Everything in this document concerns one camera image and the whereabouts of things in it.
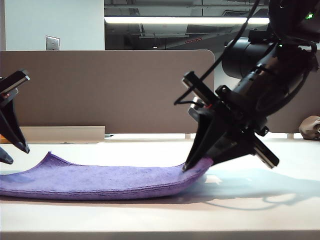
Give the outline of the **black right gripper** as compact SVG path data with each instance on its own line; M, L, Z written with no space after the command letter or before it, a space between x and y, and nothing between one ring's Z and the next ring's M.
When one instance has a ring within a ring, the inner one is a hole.
M250 119L246 116L230 101L235 92L225 85L212 92L193 71L182 81L198 98L196 107L189 110L198 122L198 128L183 171L193 168L208 150L214 163L256 155L271 169L279 164L279 158L255 135L268 133L266 118Z

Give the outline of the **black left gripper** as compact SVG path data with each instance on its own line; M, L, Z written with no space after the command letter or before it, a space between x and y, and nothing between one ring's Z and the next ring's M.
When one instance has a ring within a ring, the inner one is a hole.
M30 148L17 121L14 97L19 93L18 87L31 78L25 69L18 70L0 80L0 134L19 150L29 153ZM0 147L0 162L11 165L13 158Z

